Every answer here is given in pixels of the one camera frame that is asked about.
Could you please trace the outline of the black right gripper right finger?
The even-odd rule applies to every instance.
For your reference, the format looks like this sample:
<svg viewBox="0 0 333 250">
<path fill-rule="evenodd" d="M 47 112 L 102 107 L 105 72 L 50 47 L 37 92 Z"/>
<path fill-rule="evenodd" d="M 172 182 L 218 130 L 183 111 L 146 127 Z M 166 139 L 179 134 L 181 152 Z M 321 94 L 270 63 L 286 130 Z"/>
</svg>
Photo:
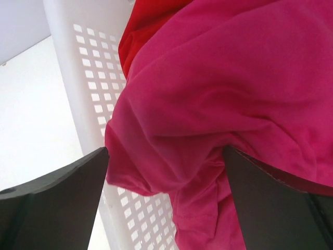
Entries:
<svg viewBox="0 0 333 250">
<path fill-rule="evenodd" d="M 231 146 L 223 158 L 247 249 L 332 249 L 332 187 Z"/>
</svg>

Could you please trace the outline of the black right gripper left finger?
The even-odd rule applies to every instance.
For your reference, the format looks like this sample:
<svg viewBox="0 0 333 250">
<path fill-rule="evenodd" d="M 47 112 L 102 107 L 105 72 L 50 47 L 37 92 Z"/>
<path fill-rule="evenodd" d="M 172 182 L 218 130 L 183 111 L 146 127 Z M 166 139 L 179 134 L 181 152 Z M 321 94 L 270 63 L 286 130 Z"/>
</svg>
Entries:
<svg viewBox="0 0 333 250">
<path fill-rule="evenodd" d="M 109 154 L 101 147 L 1 191 L 1 249 L 87 249 Z"/>
</svg>

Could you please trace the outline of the pink t shirt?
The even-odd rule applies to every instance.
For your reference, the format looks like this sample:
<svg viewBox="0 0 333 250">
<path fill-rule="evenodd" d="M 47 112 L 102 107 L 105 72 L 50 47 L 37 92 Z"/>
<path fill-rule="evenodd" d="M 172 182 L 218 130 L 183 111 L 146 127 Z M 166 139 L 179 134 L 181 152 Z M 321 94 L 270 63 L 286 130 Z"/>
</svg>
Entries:
<svg viewBox="0 0 333 250">
<path fill-rule="evenodd" d="M 332 185 L 332 1 L 193 1 L 136 54 L 106 126 L 107 182 L 166 193 L 179 249 L 244 249 L 231 145 Z"/>
</svg>

